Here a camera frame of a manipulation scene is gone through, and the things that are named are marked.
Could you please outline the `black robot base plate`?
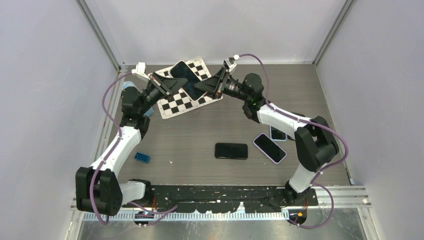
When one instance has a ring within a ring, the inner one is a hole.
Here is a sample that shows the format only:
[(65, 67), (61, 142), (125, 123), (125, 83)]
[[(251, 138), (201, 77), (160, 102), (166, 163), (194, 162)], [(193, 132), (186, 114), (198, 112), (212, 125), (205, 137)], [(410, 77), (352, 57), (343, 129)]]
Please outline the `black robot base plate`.
[(284, 186), (263, 185), (152, 185), (147, 195), (136, 203), (160, 212), (176, 206), (177, 213), (213, 214), (277, 213), (288, 207), (316, 207), (314, 189), (303, 196), (288, 196)]

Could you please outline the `black phone from case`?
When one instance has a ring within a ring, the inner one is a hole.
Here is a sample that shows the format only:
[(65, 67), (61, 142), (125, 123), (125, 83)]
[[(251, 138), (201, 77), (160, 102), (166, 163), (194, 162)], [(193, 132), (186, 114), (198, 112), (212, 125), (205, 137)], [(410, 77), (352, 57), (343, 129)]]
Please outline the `black phone from case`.
[(169, 73), (173, 78), (187, 80), (187, 82), (181, 88), (192, 101), (197, 102), (201, 97), (204, 96), (204, 91), (195, 88), (195, 84), (199, 83), (200, 79), (184, 61), (181, 60), (177, 62), (169, 70)]

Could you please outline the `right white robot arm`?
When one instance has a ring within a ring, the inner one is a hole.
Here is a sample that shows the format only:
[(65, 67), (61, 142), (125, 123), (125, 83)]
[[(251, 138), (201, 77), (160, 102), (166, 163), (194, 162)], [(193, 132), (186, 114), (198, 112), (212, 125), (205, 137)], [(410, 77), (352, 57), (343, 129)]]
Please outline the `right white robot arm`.
[(291, 205), (299, 205), (305, 199), (314, 177), (340, 151), (335, 134), (323, 117), (308, 118), (270, 103), (263, 95), (264, 85), (256, 73), (247, 74), (239, 82), (221, 68), (194, 86), (213, 98), (228, 95), (242, 100), (243, 113), (248, 119), (273, 127), (294, 139), (299, 165), (283, 191), (285, 200)]

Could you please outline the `beige phone case with ring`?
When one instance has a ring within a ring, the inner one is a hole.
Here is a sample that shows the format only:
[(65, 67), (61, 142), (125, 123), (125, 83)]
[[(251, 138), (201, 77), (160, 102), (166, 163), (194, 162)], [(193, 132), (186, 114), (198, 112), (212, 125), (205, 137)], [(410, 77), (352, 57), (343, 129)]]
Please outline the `beige phone case with ring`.
[(208, 78), (206, 70), (199, 61), (186, 63), (181, 60), (169, 70), (169, 74), (172, 78), (187, 80), (181, 89), (192, 101), (196, 102), (206, 94), (205, 91), (195, 87), (196, 83)]

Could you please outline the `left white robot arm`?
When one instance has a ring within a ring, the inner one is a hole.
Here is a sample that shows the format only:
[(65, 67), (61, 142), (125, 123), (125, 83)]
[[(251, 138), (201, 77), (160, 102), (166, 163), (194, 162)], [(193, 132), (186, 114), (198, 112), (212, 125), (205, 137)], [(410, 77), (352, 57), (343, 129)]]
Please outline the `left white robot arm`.
[(133, 149), (145, 137), (150, 118), (147, 111), (159, 100), (174, 96), (187, 83), (185, 78), (164, 77), (152, 73), (147, 86), (139, 90), (126, 81), (121, 92), (122, 118), (117, 122), (109, 113), (107, 117), (117, 127), (117, 134), (103, 154), (89, 167), (80, 167), (75, 174), (76, 207), (79, 211), (115, 216), (121, 206), (135, 201), (141, 207), (153, 202), (151, 183), (133, 179), (119, 183), (118, 175)]

